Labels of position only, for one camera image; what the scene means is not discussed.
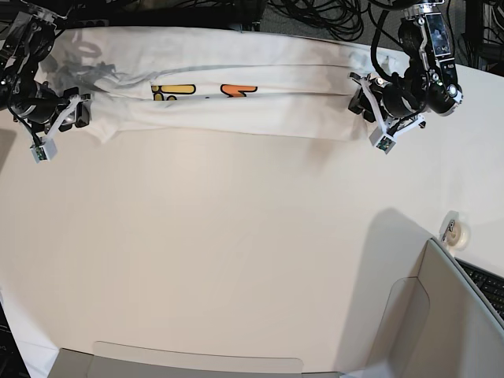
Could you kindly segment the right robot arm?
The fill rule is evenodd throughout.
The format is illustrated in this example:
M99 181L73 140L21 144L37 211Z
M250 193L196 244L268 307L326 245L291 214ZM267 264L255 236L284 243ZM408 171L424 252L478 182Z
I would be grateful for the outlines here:
M89 125L91 115L83 104L90 95L72 87L57 94L44 82L35 80L39 64L51 53L68 18L81 1L23 1L16 17L6 30L1 47L1 109L13 120L24 124L28 133L48 133L64 108L75 97L76 108L57 127L60 132Z

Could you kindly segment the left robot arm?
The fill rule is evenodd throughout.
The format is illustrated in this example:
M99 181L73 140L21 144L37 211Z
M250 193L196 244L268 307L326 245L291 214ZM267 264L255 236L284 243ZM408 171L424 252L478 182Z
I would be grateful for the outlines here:
M370 47L375 76L350 78L359 85L348 110L362 115L368 122L391 119L398 127L426 111L441 116L452 113L461 104L463 94L458 83L451 32L443 14L436 10L439 1L372 1L381 9ZM388 14L402 12L398 27L398 45L409 58L401 75L389 73L379 63L377 48L385 34Z

